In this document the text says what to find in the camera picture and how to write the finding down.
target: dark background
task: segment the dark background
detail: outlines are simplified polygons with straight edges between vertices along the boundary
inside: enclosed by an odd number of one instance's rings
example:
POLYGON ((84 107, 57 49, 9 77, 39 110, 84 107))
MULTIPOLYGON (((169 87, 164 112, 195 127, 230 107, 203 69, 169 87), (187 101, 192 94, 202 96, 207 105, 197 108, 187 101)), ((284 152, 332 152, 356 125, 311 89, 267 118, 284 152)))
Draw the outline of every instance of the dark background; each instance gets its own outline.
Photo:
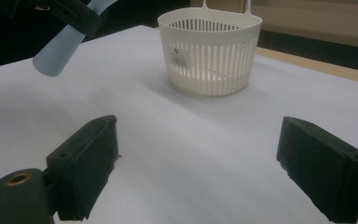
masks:
MULTIPOLYGON (((190 0, 118 0, 107 9, 109 16, 93 38, 136 25, 157 27, 161 14, 189 6, 190 0)), ((48 11, 22 4, 12 19, 0 13, 0 65, 34 57, 65 25, 48 11)))
MULTIPOLYGON (((189 7, 190 0, 118 0, 92 38, 110 35, 136 25, 157 27, 161 14, 189 7)), ((0 65, 32 58, 65 26, 48 11, 18 5, 14 18, 0 13, 0 65)), ((262 30, 258 46, 358 70, 358 48, 262 30)))

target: white basket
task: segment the white basket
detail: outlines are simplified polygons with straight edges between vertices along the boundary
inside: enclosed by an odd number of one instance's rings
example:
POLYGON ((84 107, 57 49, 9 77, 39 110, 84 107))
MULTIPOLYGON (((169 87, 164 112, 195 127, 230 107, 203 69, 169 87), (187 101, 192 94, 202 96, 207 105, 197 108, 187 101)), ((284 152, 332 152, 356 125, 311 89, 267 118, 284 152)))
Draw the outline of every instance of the white basket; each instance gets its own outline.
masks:
POLYGON ((222 96, 249 80, 262 20, 244 14, 191 7, 158 18, 170 81, 197 94, 222 96))

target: table edge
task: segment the table edge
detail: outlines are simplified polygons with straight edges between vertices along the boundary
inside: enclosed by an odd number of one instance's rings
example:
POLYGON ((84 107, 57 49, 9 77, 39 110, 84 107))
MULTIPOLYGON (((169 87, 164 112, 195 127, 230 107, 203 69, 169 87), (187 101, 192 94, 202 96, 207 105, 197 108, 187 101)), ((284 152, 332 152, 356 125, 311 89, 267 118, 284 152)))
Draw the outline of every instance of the table edge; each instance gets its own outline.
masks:
POLYGON ((323 72, 328 75, 344 77, 346 79, 358 81, 358 70, 355 69, 334 65, 331 63, 323 63, 271 49, 263 49, 260 47, 256 48, 256 54, 281 62, 291 63, 297 66, 309 68, 318 72, 323 72))

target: white surface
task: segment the white surface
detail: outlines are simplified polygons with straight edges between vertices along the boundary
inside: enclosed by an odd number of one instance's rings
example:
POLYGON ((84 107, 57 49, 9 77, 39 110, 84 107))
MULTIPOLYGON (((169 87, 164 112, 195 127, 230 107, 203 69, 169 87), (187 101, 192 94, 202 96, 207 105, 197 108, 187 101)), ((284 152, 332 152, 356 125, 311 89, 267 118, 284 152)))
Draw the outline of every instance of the white surface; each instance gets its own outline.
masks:
POLYGON ((328 223, 275 159, 282 117, 358 147, 357 82, 256 56, 244 90, 191 95, 169 83, 158 30, 136 27, 82 44, 58 77, 0 67, 0 178, 46 168, 107 114, 123 158, 83 223, 328 223))

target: white sticker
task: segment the white sticker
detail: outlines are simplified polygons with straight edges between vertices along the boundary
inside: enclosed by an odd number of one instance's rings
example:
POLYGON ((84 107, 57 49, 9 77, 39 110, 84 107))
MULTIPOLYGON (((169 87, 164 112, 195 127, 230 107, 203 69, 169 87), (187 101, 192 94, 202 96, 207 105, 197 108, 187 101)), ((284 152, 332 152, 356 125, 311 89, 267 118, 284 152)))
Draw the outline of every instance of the white sticker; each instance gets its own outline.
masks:
POLYGON ((172 47, 171 50, 171 60, 172 63, 183 68, 188 68, 190 66, 190 54, 188 50, 177 49, 172 47))

